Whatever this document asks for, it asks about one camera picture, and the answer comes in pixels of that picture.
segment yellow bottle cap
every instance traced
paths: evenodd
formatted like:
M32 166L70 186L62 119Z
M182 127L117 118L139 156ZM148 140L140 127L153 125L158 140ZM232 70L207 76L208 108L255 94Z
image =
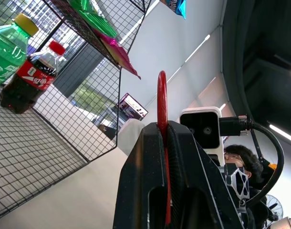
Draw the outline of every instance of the yellow bottle cap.
M18 24L26 33L28 33L31 37L34 36L39 28L37 28L36 24L32 22L30 18L26 15L20 13L15 19L15 23Z

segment red bottle label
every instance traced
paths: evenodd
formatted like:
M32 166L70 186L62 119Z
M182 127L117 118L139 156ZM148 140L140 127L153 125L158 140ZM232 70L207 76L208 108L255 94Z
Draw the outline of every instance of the red bottle label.
M54 77L36 69L28 60L17 70L16 74L28 84L42 91L46 91L54 81Z

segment electric fan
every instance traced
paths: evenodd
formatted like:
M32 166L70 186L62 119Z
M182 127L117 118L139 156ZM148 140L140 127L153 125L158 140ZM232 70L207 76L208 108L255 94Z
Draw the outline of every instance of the electric fan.
M266 206L269 210L269 217L265 222L264 228L268 228L273 222L278 221L283 217L283 209L279 200L271 195L266 195L266 198Z

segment blue snack bag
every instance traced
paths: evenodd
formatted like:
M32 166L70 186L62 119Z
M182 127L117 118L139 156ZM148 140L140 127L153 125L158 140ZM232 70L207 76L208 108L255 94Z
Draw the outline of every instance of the blue snack bag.
M160 0L168 6L177 15L183 16L186 19L186 0Z

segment pink snack bag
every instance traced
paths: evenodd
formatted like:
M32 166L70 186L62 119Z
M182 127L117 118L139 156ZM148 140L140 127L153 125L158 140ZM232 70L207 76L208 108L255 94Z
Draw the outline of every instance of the pink snack bag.
M132 67L130 63L130 59L128 58L128 55L124 48L118 45L117 41L113 38L110 38L102 33L96 32L96 34L101 39L102 43L106 46L110 54L113 56L113 58L119 63L119 65L125 69L127 69L130 73L137 76L139 79L141 77L138 75L136 70Z

